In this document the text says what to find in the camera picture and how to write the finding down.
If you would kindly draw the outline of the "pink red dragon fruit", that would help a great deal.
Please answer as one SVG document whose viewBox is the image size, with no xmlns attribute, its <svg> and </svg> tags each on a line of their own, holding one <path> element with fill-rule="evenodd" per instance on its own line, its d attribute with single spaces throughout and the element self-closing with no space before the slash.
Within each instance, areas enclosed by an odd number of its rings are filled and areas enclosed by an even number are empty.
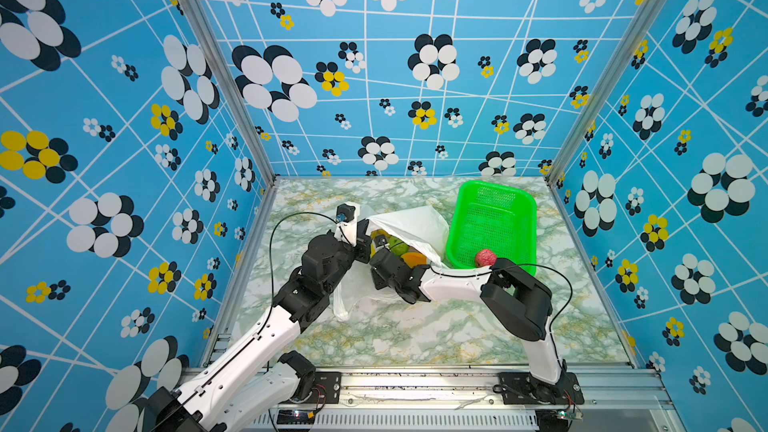
<svg viewBox="0 0 768 432">
<path fill-rule="evenodd" d="M 476 253 L 474 261 L 477 268 L 492 267 L 497 262 L 497 256 L 492 250 L 483 249 Z"/>
</svg>

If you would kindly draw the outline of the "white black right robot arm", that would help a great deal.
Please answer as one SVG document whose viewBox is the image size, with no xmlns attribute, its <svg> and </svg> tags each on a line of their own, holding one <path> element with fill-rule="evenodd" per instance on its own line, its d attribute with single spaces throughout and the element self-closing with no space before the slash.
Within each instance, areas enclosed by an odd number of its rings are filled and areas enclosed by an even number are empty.
<svg viewBox="0 0 768 432">
<path fill-rule="evenodd" d="M 565 365 L 551 334 L 552 291 L 520 265 L 498 259 L 491 266 L 453 271 L 430 264 L 409 266 L 383 248 L 370 259 L 375 274 L 409 304 L 464 300 L 484 304 L 503 328 L 522 340 L 529 373 L 555 386 Z"/>
</svg>

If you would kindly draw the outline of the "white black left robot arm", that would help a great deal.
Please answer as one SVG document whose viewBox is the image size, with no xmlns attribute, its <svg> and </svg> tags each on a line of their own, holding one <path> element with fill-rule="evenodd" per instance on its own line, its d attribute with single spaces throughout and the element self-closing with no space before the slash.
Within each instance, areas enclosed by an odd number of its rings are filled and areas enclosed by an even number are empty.
<svg viewBox="0 0 768 432">
<path fill-rule="evenodd" d="M 257 323 L 189 381 L 161 387 L 139 416 L 142 431 L 241 431 L 291 398 L 307 398 L 315 366 L 291 345 L 329 306 L 346 273 L 370 257 L 366 219 L 314 237 L 301 264 Z"/>
</svg>

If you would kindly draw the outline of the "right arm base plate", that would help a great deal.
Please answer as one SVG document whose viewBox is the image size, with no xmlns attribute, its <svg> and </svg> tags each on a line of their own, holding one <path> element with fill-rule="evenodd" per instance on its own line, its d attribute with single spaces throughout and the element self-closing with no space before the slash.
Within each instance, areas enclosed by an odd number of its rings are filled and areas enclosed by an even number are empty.
<svg viewBox="0 0 768 432">
<path fill-rule="evenodd" d="M 585 403 L 582 388 L 574 373 L 565 372 L 556 384 L 534 378 L 526 372 L 502 372 L 492 390 L 505 405 L 581 406 Z"/>
</svg>

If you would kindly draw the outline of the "white plastic bag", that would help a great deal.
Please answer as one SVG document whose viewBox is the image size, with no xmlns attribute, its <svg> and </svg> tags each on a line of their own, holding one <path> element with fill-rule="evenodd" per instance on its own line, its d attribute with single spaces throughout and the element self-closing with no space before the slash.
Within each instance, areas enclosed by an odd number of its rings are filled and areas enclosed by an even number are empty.
<svg viewBox="0 0 768 432">
<path fill-rule="evenodd" d="M 425 255 L 430 263 L 444 265 L 449 226 L 432 206 L 376 215 L 372 212 L 369 206 L 361 206 L 361 218 L 369 220 L 367 233 L 383 230 Z M 334 316 L 339 321 L 349 321 L 354 307 L 360 301 L 389 304 L 401 302 L 401 298 L 389 287 L 377 289 L 370 266 L 355 261 L 333 292 Z"/>
</svg>

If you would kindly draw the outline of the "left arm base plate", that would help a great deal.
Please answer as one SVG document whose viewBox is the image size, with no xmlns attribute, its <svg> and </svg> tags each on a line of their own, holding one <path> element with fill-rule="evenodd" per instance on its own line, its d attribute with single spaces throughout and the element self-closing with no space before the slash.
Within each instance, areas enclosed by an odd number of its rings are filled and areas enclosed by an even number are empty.
<svg viewBox="0 0 768 432">
<path fill-rule="evenodd" d="M 279 402 L 280 405 L 338 404 L 341 393 L 343 374 L 339 371 L 319 370 L 308 378 L 299 380 L 297 389 L 291 396 Z"/>
</svg>

